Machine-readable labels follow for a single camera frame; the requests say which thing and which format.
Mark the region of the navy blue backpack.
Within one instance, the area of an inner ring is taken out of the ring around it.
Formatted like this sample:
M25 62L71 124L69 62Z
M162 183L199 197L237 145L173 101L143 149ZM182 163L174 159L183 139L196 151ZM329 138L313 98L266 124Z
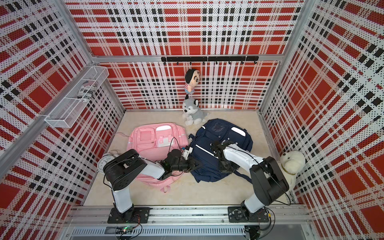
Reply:
M251 151L253 140L247 130L222 119L213 119L205 123L196 135L189 135L192 139L191 156L201 163L201 167L191 171L199 182L218 182L229 176L231 172L220 171L220 161L215 156L212 146L214 143L231 141L245 151Z

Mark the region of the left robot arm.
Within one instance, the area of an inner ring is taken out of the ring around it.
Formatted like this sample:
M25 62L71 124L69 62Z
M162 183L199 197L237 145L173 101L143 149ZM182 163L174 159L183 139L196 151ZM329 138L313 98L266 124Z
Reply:
M112 190L115 209L118 213L125 214L134 209L129 188L134 180L167 192L170 185L182 174L202 166L200 161L189 155L185 157L178 149L171 150L164 160L157 162L147 160L131 149L106 163L103 173Z

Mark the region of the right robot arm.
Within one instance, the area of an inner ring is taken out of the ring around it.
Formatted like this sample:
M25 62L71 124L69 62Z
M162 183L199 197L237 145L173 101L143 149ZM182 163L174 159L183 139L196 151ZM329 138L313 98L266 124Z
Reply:
M219 160L221 172L233 173L235 166L239 166L250 174L254 193L243 202L249 214L269 206L289 190L289 184L274 158L257 157L231 141L215 141L211 150Z

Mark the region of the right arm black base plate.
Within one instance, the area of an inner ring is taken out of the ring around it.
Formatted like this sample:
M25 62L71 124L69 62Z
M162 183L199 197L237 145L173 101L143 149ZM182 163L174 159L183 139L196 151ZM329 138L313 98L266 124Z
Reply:
M228 207L228 218L230 223L269 223L270 217L265 208L255 213L248 211L246 207Z

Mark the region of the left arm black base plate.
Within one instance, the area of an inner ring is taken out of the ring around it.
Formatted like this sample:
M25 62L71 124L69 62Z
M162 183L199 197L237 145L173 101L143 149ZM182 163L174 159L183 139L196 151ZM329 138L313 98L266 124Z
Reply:
M108 224L127 224L127 223L140 223L146 224L149 219L151 208L135 208L131 207L124 213L120 213L117 208L112 208Z

